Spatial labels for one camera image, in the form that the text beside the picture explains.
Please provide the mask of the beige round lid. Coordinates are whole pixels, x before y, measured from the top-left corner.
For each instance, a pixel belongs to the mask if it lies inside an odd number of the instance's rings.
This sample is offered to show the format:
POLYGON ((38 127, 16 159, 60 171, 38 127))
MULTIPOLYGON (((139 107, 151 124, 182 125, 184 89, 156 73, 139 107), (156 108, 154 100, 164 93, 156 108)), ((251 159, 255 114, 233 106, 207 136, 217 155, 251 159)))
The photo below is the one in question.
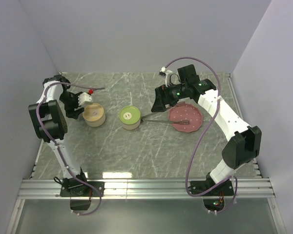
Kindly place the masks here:
POLYGON ((86 121, 96 122, 105 116, 104 108, 98 103, 93 103, 84 108, 83 117, 86 121))

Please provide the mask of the cream steel round container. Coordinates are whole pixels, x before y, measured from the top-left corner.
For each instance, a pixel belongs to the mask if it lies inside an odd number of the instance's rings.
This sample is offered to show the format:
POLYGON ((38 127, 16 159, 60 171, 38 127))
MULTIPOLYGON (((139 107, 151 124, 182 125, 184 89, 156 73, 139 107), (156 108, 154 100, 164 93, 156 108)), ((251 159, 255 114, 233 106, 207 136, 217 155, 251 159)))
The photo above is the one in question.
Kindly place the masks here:
POLYGON ((99 127, 104 124, 105 122, 105 115, 102 115, 101 117, 94 117, 94 116, 84 116, 84 120, 90 127, 99 127))

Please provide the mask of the steel food tongs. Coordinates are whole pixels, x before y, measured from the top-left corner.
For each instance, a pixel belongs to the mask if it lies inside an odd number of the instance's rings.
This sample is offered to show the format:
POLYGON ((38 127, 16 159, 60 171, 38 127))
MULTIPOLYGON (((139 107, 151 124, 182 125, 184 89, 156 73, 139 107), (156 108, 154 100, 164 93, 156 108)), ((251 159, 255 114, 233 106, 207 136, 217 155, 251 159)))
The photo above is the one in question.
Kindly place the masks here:
POLYGON ((168 106, 164 112, 151 112, 141 117, 141 122, 151 122, 151 123, 167 123, 167 124, 179 124, 179 125, 189 125, 189 120, 169 120, 168 111, 171 109, 168 106))

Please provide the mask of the green round lid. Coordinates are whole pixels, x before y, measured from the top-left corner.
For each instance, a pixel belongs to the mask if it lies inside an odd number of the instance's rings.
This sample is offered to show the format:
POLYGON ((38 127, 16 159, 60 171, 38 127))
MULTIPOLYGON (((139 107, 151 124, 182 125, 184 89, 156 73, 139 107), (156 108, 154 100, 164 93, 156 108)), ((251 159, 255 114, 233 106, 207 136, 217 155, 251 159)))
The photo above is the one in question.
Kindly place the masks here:
POLYGON ((141 119, 141 112, 135 106, 126 106, 120 110, 119 119, 123 124, 133 125, 141 119))

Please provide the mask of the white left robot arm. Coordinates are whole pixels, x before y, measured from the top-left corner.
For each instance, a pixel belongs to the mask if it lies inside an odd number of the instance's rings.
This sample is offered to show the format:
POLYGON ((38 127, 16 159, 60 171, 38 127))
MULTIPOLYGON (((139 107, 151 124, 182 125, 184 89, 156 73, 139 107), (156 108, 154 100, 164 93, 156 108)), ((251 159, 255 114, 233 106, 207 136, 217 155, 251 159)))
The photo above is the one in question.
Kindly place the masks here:
POLYGON ((89 192, 89 184, 65 139, 68 132, 65 118, 78 119, 84 112, 79 104, 82 92, 68 91, 70 81, 62 75, 46 78, 43 87, 41 98, 28 106, 35 133, 52 149, 62 169, 63 179, 54 177, 54 181, 70 196, 83 196, 89 192))

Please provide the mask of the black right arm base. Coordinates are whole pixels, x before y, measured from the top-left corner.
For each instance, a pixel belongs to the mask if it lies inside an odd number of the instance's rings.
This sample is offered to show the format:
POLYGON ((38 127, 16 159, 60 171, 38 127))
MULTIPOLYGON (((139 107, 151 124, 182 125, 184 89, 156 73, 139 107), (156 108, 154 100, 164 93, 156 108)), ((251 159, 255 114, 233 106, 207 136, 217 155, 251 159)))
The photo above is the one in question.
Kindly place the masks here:
POLYGON ((213 181, 193 180, 188 186, 191 196, 202 194, 203 205, 208 213, 215 215, 224 212, 235 203, 237 195, 237 180, 232 183, 230 179, 214 187, 213 181))

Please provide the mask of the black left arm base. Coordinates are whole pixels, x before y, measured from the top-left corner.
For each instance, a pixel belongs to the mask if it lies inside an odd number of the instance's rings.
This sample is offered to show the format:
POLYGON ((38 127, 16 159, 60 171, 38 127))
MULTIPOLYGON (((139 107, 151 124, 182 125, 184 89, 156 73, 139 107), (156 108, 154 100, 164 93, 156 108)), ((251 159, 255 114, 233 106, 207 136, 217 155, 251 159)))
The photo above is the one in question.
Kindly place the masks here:
POLYGON ((76 181, 74 178, 64 178, 63 180, 60 180, 55 176, 53 180, 61 186, 60 197, 70 198, 71 210, 77 212, 87 211, 90 208, 91 199, 93 197, 99 198, 104 194, 105 183, 103 181, 87 181, 87 178, 84 174, 77 175, 77 178, 90 184, 100 193, 98 194, 91 187, 76 181))

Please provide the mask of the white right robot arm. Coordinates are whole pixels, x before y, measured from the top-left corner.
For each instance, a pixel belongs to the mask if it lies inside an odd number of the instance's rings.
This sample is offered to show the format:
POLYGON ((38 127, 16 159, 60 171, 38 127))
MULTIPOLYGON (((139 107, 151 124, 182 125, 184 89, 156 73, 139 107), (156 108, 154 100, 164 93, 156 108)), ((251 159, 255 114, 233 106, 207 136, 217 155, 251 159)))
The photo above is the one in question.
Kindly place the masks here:
POLYGON ((165 78, 165 83, 155 88, 151 111, 164 112, 167 106, 174 107, 179 100, 190 98, 208 112, 211 122, 217 123, 228 141, 222 150, 222 160, 195 191, 187 189, 190 196, 216 195, 240 167, 259 155, 262 132, 257 126, 251 127, 229 107, 221 97, 220 86, 215 86, 209 79, 201 80, 194 65, 177 71, 180 83, 173 84, 170 78, 173 72, 161 68, 159 75, 165 78))

